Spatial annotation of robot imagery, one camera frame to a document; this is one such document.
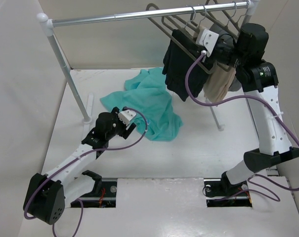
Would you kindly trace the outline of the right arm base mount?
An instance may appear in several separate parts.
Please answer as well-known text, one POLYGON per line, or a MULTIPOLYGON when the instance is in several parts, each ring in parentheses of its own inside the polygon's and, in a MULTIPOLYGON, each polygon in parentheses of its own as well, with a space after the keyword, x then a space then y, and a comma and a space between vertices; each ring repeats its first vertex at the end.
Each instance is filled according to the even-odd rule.
POLYGON ((220 178, 204 178, 202 192, 207 207, 252 207, 246 180, 232 185, 224 174, 220 178))

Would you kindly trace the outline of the grey hanger with beige garment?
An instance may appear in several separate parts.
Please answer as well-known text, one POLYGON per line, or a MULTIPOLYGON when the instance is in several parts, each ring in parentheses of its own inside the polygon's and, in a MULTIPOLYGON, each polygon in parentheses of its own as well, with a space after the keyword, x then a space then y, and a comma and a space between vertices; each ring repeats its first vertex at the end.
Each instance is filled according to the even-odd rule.
POLYGON ((192 26, 193 37, 197 37, 199 32, 203 29, 207 29, 203 21, 207 18, 208 12, 203 5, 203 11, 197 12, 194 8, 193 13, 190 15, 189 24, 192 26))

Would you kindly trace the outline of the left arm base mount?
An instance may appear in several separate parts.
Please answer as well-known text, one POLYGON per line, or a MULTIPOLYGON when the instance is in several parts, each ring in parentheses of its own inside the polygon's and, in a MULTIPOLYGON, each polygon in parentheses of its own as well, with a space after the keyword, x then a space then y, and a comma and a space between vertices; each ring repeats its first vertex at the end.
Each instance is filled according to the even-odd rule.
POLYGON ((84 208, 114 208, 116 207, 117 179, 103 178, 101 175, 86 170, 79 178, 92 184, 88 192, 82 194, 78 199, 84 208))

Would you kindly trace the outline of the black hanging garment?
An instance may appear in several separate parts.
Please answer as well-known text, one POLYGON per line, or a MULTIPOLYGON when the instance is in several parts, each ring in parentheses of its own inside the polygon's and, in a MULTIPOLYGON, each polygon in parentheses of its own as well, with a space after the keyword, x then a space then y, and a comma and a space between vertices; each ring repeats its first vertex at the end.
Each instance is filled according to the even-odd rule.
MULTIPOLYGON (((176 93, 183 102, 189 97, 185 88, 185 76, 193 62, 179 47, 170 41, 163 59, 162 74, 166 76, 165 84, 167 89, 176 93)), ((194 97, 197 97, 202 91, 209 76, 200 66, 194 67, 188 80, 190 91, 194 97)))

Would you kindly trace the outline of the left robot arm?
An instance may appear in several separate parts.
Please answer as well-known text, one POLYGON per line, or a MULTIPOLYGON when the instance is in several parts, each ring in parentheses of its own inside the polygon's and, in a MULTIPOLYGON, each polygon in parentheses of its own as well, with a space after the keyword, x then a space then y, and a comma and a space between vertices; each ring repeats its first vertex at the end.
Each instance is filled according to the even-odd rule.
POLYGON ((23 205, 25 219, 37 218, 53 225, 75 199, 87 193, 99 194, 102 177, 87 170, 87 166, 110 150, 112 138, 127 139, 136 128, 133 120, 140 114, 128 107, 100 113, 95 127, 68 158, 44 174, 33 175, 23 205))

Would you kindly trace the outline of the grey hanging garment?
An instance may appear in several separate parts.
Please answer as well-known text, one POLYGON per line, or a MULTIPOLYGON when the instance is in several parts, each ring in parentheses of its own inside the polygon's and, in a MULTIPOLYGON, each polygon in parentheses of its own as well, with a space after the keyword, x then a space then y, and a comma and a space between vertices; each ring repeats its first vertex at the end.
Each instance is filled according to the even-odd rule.
MULTIPOLYGON (((225 44, 229 46, 233 46, 233 37, 230 36, 230 34, 227 31, 223 30, 220 26, 213 23, 212 26, 210 27, 210 30, 212 32, 219 34, 220 40, 223 41, 225 44)), ((240 82, 236 79, 236 77, 234 77, 228 91, 236 92, 240 88, 241 88, 240 82)))

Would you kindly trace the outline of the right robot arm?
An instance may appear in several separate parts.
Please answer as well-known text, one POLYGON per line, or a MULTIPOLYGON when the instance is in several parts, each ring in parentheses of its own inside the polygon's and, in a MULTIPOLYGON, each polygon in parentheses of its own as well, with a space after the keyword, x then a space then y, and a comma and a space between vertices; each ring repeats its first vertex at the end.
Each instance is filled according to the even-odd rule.
MULTIPOLYGON (((299 145, 291 145, 294 135, 282 121, 275 67, 262 58, 269 38, 265 28, 247 23, 241 27, 237 39, 217 27, 211 27, 209 33, 205 30, 200 33, 205 37, 216 37, 206 66, 218 62, 232 67, 233 77, 241 84, 244 98, 250 100, 259 138, 258 149, 245 152, 240 163, 222 174, 218 189, 211 193, 215 197, 232 194, 248 178, 266 168, 298 158, 299 145)), ((200 92, 206 92, 211 78, 219 81, 216 72, 208 75, 198 65, 206 47, 206 44, 199 44, 198 38, 191 39, 179 29, 171 34, 163 59, 163 75, 167 89, 182 101, 196 100, 200 92)))

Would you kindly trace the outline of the aluminium rail right side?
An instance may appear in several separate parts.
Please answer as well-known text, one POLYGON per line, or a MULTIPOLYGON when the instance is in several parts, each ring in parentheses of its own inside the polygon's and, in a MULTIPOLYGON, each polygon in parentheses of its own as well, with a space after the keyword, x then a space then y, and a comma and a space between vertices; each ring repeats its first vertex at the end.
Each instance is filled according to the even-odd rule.
MULTIPOLYGON (((248 89, 248 84, 249 83, 248 83, 247 79, 243 79, 243 82, 241 82, 241 85, 242 85, 242 88, 243 88, 243 93, 245 95, 246 95, 246 92, 247 92, 247 89, 248 89)), ((255 131, 257 131, 255 119, 254 119, 254 116, 253 116, 253 113, 252 113, 252 110, 251 110, 250 99, 246 98, 246 101, 247 101, 247 106, 248 106, 248 109, 249 109, 249 113, 250 113, 250 117, 251 117, 251 120, 252 120, 253 127, 254 127, 255 131)))

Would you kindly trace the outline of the teal t shirt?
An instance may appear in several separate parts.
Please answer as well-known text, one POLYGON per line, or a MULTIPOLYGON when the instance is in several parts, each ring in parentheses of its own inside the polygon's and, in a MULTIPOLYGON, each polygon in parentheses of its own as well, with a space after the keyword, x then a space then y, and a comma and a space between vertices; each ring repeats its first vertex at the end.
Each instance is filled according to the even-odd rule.
POLYGON ((182 119, 174 113, 172 96, 166 90, 166 76, 162 68, 142 69, 140 73, 125 81, 124 91, 115 91, 100 98, 102 105, 111 111, 114 107, 129 107, 141 112, 136 115, 134 123, 137 131, 143 133, 147 126, 145 137, 150 141, 172 141, 183 126, 182 119))

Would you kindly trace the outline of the beige hanging garment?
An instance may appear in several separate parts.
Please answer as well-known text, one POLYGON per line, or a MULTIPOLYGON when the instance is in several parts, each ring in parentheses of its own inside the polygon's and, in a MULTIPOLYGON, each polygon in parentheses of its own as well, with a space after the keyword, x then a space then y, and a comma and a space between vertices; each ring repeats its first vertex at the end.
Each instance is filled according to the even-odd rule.
MULTIPOLYGON (((211 61, 211 58, 206 55, 200 62, 203 64, 211 61)), ((235 77, 235 69, 231 68, 229 72, 225 72, 219 66, 215 67, 215 71, 210 74, 207 82, 204 84, 202 91, 204 96, 212 103, 222 101, 229 92, 228 89, 235 77)))

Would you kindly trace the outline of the grey hanger with black garment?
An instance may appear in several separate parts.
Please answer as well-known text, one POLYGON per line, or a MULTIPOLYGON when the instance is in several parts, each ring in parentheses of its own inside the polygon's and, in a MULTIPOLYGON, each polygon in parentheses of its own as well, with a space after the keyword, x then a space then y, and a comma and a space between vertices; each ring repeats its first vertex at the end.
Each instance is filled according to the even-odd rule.
MULTIPOLYGON (((228 25, 224 25, 220 21, 218 21, 213 14, 211 13, 201 13, 202 16, 205 16, 208 20, 213 22, 212 28, 213 32, 220 31, 224 32, 223 34, 229 34, 233 37, 233 39, 237 39, 237 35, 233 33, 228 25)), ((198 46, 195 43, 195 40, 197 38, 197 35, 200 32, 200 26, 194 22, 194 20, 186 22, 184 19, 177 15, 172 15, 171 17, 166 16, 161 18, 162 25, 167 27, 169 30, 172 31, 172 34, 169 34, 161 25, 157 25, 158 28, 162 32, 164 32, 165 35, 167 35, 170 38, 170 44, 168 46, 167 52, 165 53, 163 64, 164 64, 164 70, 165 72, 168 71, 168 68, 170 68, 171 63, 178 63, 177 61, 177 55, 183 56, 182 59, 186 59, 189 63, 194 62, 198 56, 199 53, 201 53, 201 46, 198 46), (168 20, 170 23, 172 23, 175 26, 175 29, 168 25, 165 20, 168 20), (184 26, 180 26, 178 23, 176 23, 175 20, 179 21, 180 23, 184 24, 184 26), (189 27, 194 35, 192 36, 187 30, 186 27, 189 27)), ((229 72, 231 67, 225 67, 220 65, 215 60, 211 60, 206 64, 203 64, 202 62, 197 64, 205 73, 208 75, 212 74, 215 71, 215 67, 219 66, 221 69, 223 69, 225 72, 229 72)))

